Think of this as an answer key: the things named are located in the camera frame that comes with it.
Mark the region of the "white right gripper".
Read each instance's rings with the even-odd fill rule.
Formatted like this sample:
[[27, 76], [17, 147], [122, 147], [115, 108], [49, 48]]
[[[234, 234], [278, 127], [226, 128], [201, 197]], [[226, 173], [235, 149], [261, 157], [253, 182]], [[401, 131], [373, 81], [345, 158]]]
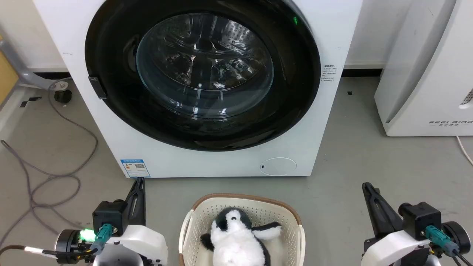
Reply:
[[471, 266], [465, 254], [472, 249], [468, 233], [457, 222], [444, 222], [440, 229], [428, 226], [416, 240], [402, 229], [402, 219], [370, 182], [362, 184], [362, 192], [378, 241], [362, 255], [362, 266], [440, 266], [448, 256], [458, 266]]

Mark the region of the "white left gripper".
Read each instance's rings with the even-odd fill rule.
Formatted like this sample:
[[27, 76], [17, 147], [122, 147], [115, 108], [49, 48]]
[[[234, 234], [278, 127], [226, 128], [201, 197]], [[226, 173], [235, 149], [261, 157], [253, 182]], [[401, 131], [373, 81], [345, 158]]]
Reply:
[[[125, 210], [129, 226], [121, 236], [112, 236], [98, 255], [58, 255], [57, 263], [75, 265], [84, 261], [90, 266], [167, 266], [168, 247], [164, 236], [146, 227], [145, 178], [135, 179], [127, 197]], [[61, 232], [55, 251], [80, 253], [91, 249], [96, 238], [92, 229]]]

